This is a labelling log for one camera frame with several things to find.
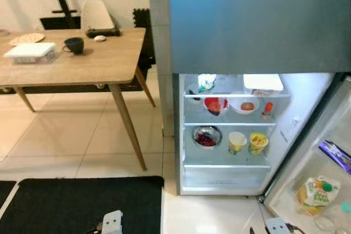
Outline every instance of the white mouse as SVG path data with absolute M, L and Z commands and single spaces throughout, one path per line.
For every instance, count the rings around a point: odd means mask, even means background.
M 94 37 L 94 40 L 95 41 L 105 41 L 106 37 L 103 35 L 98 35 L 98 36 Z

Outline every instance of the wooden table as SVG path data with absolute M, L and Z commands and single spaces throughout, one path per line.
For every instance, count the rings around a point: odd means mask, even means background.
M 11 39 L 25 33 L 30 32 L 16 32 L 0 37 L 0 53 L 4 54 L 12 48 L 9 44 Z M 145 29 L 125 29 L 123 36 L 108 37 L 104 42 L 96 42 L 86 37 L 81 30 L 47 30 L 42 33 L 45 34 L 45 39 L 42 42 L 56 43 L 58 57 L 51 63 L 45 64 L 14 64 L 11 59 L 1 56 L 0 87 L 13 87 L 31 111 L 34 111 L 22 87 L 108 84 L 139 163 L 143 170 L 146 170 L 138 138 L 119 86 L 120 83 L 131 82 L 136 75 L 151 104 L 155 107 L 145 79 L 138 67 Z M 84 39 L 82 55 L 73 55 L 62 51 L 64 40 L 71 37 Z

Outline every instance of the yellow cup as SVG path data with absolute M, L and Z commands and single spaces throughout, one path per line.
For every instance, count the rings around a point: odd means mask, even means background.
M 247 139 L 242 133 L 232 132 L 229 134 L 229 152 L 232 155 L 240 152 L 246 143 Z
M 260 155 L 264 148 L 268 145 L 268 138 L 261 133 L 252 133 L 250 135 L 249 152 L 255 156 Z

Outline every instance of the purple package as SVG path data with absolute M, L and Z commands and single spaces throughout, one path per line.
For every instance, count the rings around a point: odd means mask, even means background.
M 340 165 L 347 173 L 351 175 L 351 156 L 340 149 L 336 144 L 330 141 L 324 141 L 319 146 L 326 155 L 328 155 L 335 163 Z

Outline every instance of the black mug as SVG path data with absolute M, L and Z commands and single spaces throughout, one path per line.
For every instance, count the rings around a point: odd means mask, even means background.
M 73 52 L 74 54 L 82 54 L 84 48 L 84 40 L 82 38 L 69 38 L 65 40 L 63 51 Z

